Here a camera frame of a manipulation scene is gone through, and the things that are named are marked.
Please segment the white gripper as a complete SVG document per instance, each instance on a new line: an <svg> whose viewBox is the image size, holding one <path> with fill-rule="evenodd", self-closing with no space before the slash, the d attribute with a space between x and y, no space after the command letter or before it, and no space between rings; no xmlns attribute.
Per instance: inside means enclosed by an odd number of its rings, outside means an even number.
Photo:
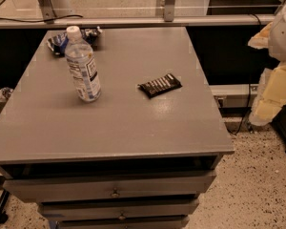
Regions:
<svg viewBox="0 0 286 229"><path fill-rule="evenodd" d="M267 49L278 61L273 70L265 69L260 76L257 96L252 105L249 122L255 126L270 123L286 105L286 4L276 15L273 23L267 24L250 38L248 46Z"/></svg>

